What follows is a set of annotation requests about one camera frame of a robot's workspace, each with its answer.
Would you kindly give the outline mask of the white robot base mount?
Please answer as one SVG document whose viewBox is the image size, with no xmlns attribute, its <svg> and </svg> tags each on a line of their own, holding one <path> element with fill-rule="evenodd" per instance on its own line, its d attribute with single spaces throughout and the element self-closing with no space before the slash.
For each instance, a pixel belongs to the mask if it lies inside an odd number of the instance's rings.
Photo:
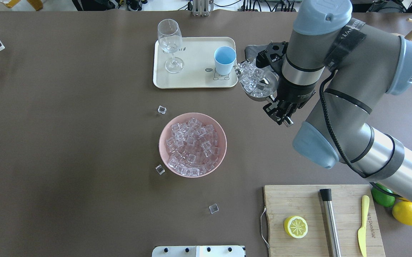
<svg viewBox="0 0 412 257">
<path fill-rule="evenodd" d="M 246 257 L 245 246 L 205 245 L 205 246 L 158 246 L 152 257 Z"/>
</svg>

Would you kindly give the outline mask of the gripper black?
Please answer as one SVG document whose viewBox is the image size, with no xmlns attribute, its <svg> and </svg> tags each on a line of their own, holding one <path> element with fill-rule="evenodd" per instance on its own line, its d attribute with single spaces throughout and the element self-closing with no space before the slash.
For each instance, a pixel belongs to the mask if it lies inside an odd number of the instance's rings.
<svg viewBox="0 0 412 257">
<path fill-rule="evenodd" d="M 300 109 L 315 93 L 316 69 L 295 65 L 287 54 L 288 42 L 270 43 L 257 55 L 258 68 L 269 67 L 279 76 L 277 96 L 263 111 L 278 125 L 291 127 L 291 115 Z"/>
</svg>

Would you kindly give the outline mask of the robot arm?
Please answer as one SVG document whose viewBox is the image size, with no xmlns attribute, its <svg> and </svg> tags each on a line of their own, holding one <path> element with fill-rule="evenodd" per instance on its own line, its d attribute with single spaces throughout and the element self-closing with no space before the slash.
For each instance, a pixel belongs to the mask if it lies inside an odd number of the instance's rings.
<svg viewBox="0 0 412 257">
<path fill-rule="evenodd" d="M 302 123 L 293 148 L 324 168 L 338 162 L 370 184 L 379 183 L 412 201 L 412 151 L 367 123 L 384 94 L 412 85 L 412 42 L 352 17 L 349 0 L 304 0 L 288 43 L 260 52 L 259 66 L 279 76 L 266 114 L 277 124 L 315 93 L 319 101 Z"/>
</svg>

